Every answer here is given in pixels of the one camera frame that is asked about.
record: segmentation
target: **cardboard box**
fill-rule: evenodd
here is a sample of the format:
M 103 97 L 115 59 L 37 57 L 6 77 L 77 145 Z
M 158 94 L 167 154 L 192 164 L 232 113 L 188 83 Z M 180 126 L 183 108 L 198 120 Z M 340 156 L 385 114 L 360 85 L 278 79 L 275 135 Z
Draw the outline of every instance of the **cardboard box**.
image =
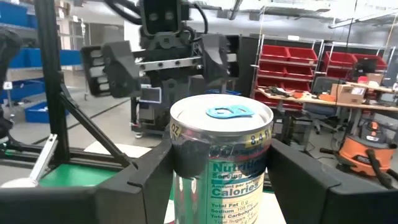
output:
M 383 81 L 384 75 L 383 74 L 378 74 L 378 73 L 367 73 L 366 74 L 368 81 L 374 81 L 377 84 L 381 84 L 381 82 Z
M 330 95 L 336 96 L 338 103 L 362 104 L 365 95 L 365 88 L 358 88 L 351 85 L 333 84 Z

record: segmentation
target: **nutrition facts label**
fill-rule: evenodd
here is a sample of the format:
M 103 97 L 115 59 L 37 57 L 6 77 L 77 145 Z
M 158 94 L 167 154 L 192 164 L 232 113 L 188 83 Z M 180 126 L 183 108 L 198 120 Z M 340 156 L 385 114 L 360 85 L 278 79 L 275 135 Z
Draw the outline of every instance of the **nutrition facts label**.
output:
M 207 224 L 253 224 L 262 194 L 260 159 L 244 162 L 210 161 Z

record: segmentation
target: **green surface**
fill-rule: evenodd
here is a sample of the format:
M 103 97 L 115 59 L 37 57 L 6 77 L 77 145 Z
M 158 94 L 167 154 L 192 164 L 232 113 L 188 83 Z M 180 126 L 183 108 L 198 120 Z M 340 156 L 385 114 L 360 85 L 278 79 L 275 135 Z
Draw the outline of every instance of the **green surface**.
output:
M 72 187 L 97 185 L 117 172 L 77 165 L 62 164 L 40 180 L 42 187 Z

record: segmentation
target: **blue pull tab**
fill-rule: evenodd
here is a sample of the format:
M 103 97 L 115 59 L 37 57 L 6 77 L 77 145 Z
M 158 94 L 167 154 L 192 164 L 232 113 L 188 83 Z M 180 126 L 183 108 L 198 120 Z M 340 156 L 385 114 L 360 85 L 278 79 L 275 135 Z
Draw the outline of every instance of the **blue pull tab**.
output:
M 212 118 L 238 118 L 242 116 L 251 116 L 254 114 L 252 110 L 242 105 L 214 107 L 206 110 L 206 114 Z

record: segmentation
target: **orange shop vacuum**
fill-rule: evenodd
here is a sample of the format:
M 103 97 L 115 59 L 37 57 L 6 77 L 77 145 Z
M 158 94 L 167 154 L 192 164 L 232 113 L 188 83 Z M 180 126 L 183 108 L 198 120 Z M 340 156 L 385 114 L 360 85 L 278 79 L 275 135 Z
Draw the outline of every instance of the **orange shop vacuum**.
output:
M 384 128 L 375 121 L 367 121 L 359 127 L 358 136 L 345 137 L 336 155 L 339 161 L 337 168 L 375 177 L 383 186 L 392 189 L 390 177 L 398 180 L 398 174 L 390 169 L 396 149 L 397 144 L 387 138 Z

